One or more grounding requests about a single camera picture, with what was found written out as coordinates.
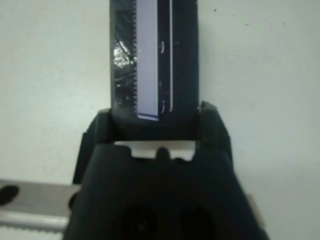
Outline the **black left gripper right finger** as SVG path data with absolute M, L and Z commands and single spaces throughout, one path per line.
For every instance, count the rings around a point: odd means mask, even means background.
M 203 101 L 198 117 L 198 147 L 200 149 L 219 150 L 228 159 L 232 159 L 232 144 L 229 133 L 218 112 L 211 103 Z

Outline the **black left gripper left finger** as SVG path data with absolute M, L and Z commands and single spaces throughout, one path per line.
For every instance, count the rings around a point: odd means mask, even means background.
M 110 108 L 99 110 L 86 132 L 82 135 L 73 175 L 73 184 L 82 182 L 96 145 L 113 143 L 112 125 L 112 110 Z

